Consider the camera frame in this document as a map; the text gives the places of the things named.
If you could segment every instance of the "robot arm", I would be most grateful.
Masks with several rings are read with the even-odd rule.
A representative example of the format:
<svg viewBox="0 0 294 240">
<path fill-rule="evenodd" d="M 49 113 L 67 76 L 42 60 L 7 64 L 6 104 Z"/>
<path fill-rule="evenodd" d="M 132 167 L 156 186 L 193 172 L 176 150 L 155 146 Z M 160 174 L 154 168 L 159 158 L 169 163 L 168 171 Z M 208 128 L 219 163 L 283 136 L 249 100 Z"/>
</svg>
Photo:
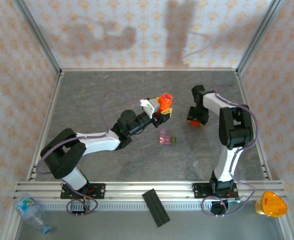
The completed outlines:
<svg viewBox="0 0 294 240">
<path fill-rule="evenodd" d="M 239 107 L 224 103 L 217 98 L 216 93 L 207 92 L 203 85 L 195 86 L 192 94 L 196 107 L 190 107 L 187 120 L 206 125 L 209 109 L 219 116 L 219 139 L 222 149 L 218 165 L 212 172 L 209 181 L 211 194 L 230 191 L 234 188 L 230 173 L 233 175 L 242 151 L 238 152 L 231 172 L 229 172 L 234 154 L 253 139 L 250 114 Z"/>
<path fill-rule="evenodd" d="M 172 96 L 168 93 L 165 94 L 171 98 L 171 104 Z M 70 128 L 63 130 L 40 153 L 43 157 L 51 148 L 62 141 L 78 138 L 57 148 L 44 160 L 53 176 L 56 179 L 63 179 L 73 189 L 86 194 L 89 181 L 76 168 L 83 155 L 123 149 L 132 141 L 131 136 L 142 131 L 149 124 L 153 124 L 157 128 L 171 117 L 172 108 L 169 108 L 170 105 L 167 104 L 167 108 L 164 109 L 158 97 L 140 100 L 140 105 L 143 108 L 142 113 L 136 115 L 130 109 L 123 111 L 117 123 L 107 133 L 83 134 L 75 133 Z"/>
</svg>

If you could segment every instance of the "yellow container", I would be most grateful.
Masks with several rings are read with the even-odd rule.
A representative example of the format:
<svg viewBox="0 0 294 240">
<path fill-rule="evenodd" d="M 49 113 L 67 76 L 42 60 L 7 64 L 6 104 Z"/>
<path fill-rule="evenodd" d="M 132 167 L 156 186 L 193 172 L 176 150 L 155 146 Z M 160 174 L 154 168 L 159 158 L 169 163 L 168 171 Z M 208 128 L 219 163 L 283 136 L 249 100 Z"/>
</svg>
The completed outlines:
<svg viewBox="0 0 294 240">
<path fill-rule="evenodd" d="M 258 214 L 278 218 L 286 214 L 287 205 L 277 194 L 265 191 L 260 200 L 255 203 Z"/>
</svg>

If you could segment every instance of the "blue bottle label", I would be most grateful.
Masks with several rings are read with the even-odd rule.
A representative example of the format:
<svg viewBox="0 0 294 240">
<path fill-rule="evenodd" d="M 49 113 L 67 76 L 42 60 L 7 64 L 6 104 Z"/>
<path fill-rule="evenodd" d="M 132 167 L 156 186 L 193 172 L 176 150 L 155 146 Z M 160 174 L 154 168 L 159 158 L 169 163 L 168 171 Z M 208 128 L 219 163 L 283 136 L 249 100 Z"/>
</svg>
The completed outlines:
<svg viewBox="0 0 294 240">
<path fill-rule="evenodd" d="M 30 206 L 33 206 L 35 204 L 36 201 L 32 197 L 28 197 L 19 203 L 16 210 L 20 214 L 20 216 L 22 216 L 24 213 L 28 211 Z"/>
</svg>

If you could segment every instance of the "wall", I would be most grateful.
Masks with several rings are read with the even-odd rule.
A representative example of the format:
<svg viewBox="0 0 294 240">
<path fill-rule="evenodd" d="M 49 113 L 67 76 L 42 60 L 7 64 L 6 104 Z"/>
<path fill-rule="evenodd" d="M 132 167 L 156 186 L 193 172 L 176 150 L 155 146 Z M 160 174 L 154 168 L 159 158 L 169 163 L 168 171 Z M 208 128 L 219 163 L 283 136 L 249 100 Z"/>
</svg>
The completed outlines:
<svg viewBox="0 0 294 240">
<path fill-rule="evenodd" d="M 235 68 L 271 0 L 27 0 L 62 68 Z"/>
<path fill-rule="evenodd" d="M 0 234 L 25 181 L 57 76 L 12 0 L 0 0 Z"/>
<path fill-rule="evenodd" d="M 275 179 L 294 213 L 294 1 L 287 0 L 242 77 Z"/>
</svg>

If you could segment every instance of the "gray tabletop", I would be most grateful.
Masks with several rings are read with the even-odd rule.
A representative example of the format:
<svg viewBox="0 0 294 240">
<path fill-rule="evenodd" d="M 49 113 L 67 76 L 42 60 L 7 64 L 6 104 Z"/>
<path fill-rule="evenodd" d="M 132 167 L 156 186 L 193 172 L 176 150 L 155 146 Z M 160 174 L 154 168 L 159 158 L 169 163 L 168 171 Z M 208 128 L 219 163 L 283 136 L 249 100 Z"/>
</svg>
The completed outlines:
<svg viewBox="0 0 294 240">
<path fill-rule="evenodd" d="M 148 126 L 132 143 L 118 151 L 101 151 L 83 156 L 78 168 L 90 181 L 207 181 L 216 167 L 221 143 L 218 116 L 209 112 L 206 126 L 192 127 L 186 121 L 190 106 L 195 106 L 191 89 L 233 83 L 220 94 L 234 103 L 242 103 L 232 71 L 80 71 L 66 72 L 49 128 L 47 143 L 65 128 L 77 133 L 100 133 L 105 130 L 99 107 L 102 96 L 118 90 L 132 99 L 158 97 L 164 92 L 173 99 L 172 118 L 155 128 Z M 104 101 L 105 119 L 111 128 L 122 111 L 142 110 L 116 94 Z M 160 129 L 177 137 L 177 145 L 158 143 Z M 241 155 L 235 176 L 241 180 L 263 180 L 256 148 Z M 51 175 L 38 175 L 37 181 L 55 181 Z"/>
<path fill-rule="evenodd" d="M 239 205 L 231 204 L 230 210 Z M 65 211 L 46 212 L 53 230 L 47 235 L 20 223 L 16 240 L 282 240 L 279 221 L 258 215 L 253 204 L 224 218 L 201 211 L 168 211 L 157 227 L 149 211 L 97 211 L 83 218 Z"/>
</svg>

